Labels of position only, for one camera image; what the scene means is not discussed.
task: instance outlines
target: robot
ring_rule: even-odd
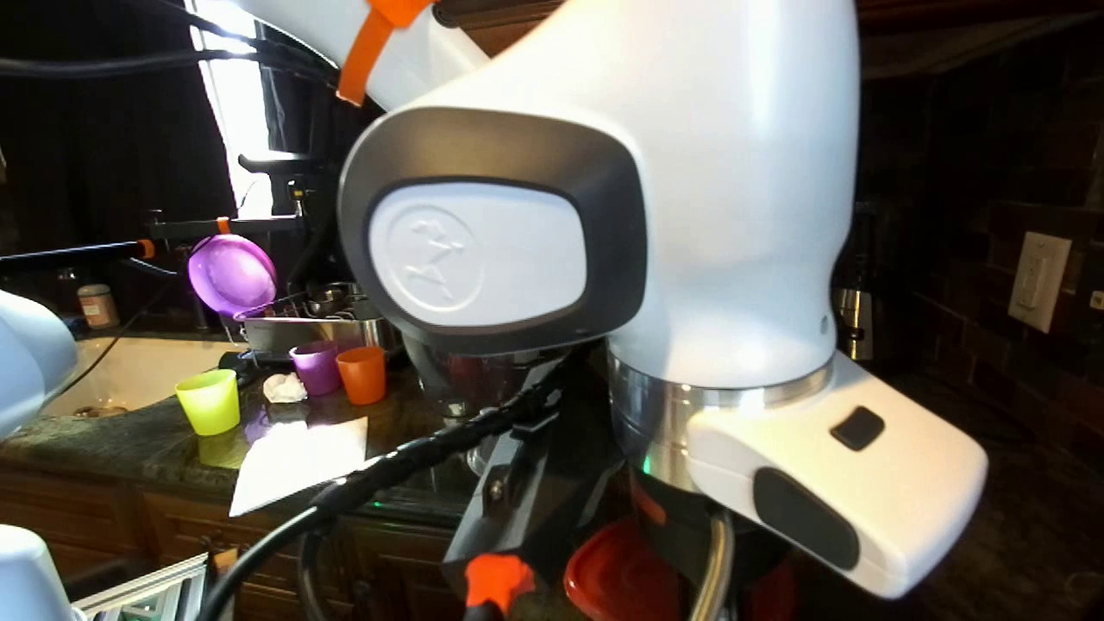
[[[983,448],[836,353],[847,0],[565,0],[498,57],[418,3],[238,3],[338,66],[387,20],[364,76],[387,114],[345,160],[341,248],[457,409],[454,359],[509,369],[479,377],[509,382],[486,399],[604,342],[617,448],[645,478],[876,598],[962,535]]]

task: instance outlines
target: purple cup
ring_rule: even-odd
[[[341,385],[335,355],[335,342],[303,342],[291,347],[291,363],[296,367],[296,377],[307,385],[307,393],[320,396]]]

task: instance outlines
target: robot face panel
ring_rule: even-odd
[[[341,174],[349,270],[406,338],[454,355],[604,338],[645,297],[645,192],[609,135],[526,114],[414,108]]]

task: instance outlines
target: yellow cup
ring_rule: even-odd
[[[225,434],[238,428],[238,381],[231,369],[210,369],[177,382],[177,399],[197,434]]]

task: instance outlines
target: bottle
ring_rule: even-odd
[[[75,290],[82,320],[94,330],[116,328],[116,310],[105,283],[86,283]]]

